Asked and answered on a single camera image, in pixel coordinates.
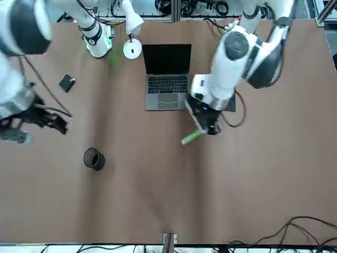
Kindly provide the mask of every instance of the laptop screen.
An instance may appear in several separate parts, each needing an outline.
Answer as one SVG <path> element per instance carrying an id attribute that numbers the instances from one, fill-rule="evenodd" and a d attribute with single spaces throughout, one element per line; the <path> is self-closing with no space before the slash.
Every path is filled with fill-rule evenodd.
<path id="1" fill-rule="evenodd" d="M 191 44 L 143 45 L 147 74 L 188 74 Z"/>

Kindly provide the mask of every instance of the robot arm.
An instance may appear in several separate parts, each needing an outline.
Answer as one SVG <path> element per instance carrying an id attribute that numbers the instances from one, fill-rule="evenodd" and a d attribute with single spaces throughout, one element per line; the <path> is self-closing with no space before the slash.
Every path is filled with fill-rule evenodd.
<path id="1" fill-rule="evenodd" d="M 29 143 L 32 136 L 20 130 L 23 123 L 48 126 L 65 134 L 66 121 L 44 109 L 44 101 L 33 84 L 12 68 L 8 59 L 47 50 L 51 31 L 45 1 L 0 1 L 0 20 L 0 140 Z M 19 119 L 19 124 L 15 124 L 15 119 Z"/>
<path id="2" fill-rule="evenodd" d="M 257 0 L 255 4 L 249 1 L 251 11 L 264 5 L 273 13 L 273 28 L 269 39 L 263 42 L 243 27 L 248 23 L 243 17 L 239 25 L 221 38 L 211 74 L 194 77 L 186 107 L 201 133 L 215 135 L 221 132 L 217 123 L 219 115 L 241 79 L 259 89 L 273 85 L 281 74 L 284 44 L 296 0 Z M 249 28 L 255 32 L 256 27 Z"/>

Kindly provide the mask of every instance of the laptop keyboard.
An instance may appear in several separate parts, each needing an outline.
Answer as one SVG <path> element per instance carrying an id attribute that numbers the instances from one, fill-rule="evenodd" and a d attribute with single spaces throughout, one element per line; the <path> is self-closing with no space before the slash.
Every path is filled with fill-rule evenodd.
<path id="1" fill-rule="evenodd" d="M 149 76 L 147 93 L 187 93 L 188 80 L 187 75 Z"/>

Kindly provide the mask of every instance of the laptop trackpad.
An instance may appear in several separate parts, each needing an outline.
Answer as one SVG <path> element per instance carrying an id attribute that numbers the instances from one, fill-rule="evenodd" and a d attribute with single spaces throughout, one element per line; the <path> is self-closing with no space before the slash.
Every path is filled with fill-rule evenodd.
<path id="1" fill-rule="evenodd" d="M 178 94 L 158 94 L 158 109 L 178 109 Z"/>

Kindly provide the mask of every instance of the metal clamp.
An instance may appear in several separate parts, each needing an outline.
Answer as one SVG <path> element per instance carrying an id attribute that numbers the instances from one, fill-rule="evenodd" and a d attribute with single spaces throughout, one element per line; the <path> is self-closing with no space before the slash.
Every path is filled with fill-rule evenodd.
<path id="1" fill-rule="evenodd" d="M 174 253 L 174 245 L 177 244 L 176 233 L 164 233 L 163 234 L 163 250 L 162 253 Z"/>

